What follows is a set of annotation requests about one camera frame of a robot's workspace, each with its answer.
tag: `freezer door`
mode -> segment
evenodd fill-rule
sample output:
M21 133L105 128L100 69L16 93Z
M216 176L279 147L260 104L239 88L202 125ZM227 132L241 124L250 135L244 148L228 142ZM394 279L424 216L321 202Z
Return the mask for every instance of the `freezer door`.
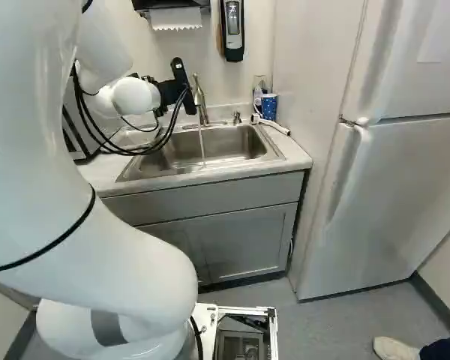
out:
M364 141L351 164L332 152L300 299L408 278L450 230L450 117L378 124Z
M368 2L342 113L450 113L450 0Z

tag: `gray floor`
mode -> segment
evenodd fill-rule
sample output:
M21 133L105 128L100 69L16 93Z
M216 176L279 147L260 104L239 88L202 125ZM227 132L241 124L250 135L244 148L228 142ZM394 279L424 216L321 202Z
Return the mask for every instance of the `gray floor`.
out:
M420 347L449 336L409 283L297 304L286 278L210 292L201 302L278 309L280 360L377 360L371 338L387 335ZM66 359L34 337L22 360Z

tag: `mug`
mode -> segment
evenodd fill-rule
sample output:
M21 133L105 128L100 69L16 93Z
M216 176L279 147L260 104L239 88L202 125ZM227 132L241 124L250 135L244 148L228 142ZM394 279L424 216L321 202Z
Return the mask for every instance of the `mug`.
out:
M264 94L262 96L262 117L265 120L277 120L277 94Z

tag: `white sneaker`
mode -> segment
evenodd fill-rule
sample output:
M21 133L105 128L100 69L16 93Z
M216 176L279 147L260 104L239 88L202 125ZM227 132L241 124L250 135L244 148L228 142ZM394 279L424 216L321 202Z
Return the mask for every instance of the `white sneaker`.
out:
M373 349L382 360L420 360L420 350L390 337L375 337Z

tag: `paper towel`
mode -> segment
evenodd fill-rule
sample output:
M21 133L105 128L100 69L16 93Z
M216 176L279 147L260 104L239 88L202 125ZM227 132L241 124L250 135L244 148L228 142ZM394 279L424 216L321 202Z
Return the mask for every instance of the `paper towel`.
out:
M176 7L150 10L151 27L154 30L183 30L202 27L199 7Z

